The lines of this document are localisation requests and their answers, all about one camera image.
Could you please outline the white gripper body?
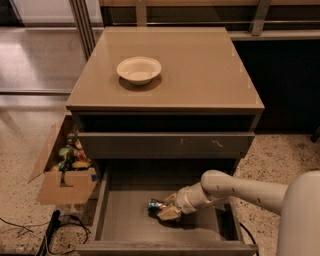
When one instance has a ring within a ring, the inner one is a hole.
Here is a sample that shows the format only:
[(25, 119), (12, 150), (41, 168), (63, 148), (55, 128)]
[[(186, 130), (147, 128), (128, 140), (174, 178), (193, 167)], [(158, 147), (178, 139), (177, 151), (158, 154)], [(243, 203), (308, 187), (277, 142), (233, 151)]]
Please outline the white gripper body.
[(176, 208), (186, 215), (212, 204), (210, 195), (202, 188), (200, 182), (180, 189), (174, 200)]

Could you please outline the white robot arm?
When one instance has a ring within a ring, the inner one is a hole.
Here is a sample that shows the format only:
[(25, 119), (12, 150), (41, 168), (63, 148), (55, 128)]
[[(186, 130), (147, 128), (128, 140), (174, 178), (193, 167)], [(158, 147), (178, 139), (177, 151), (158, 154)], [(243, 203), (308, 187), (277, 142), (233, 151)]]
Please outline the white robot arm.
[(175, 220), (236, 197), (280, 216), (277, 256), (320, 256), (320, 171), (290, 184), (235, 178), (209, 170), (201, 180), (164, 199), (157, 217)]

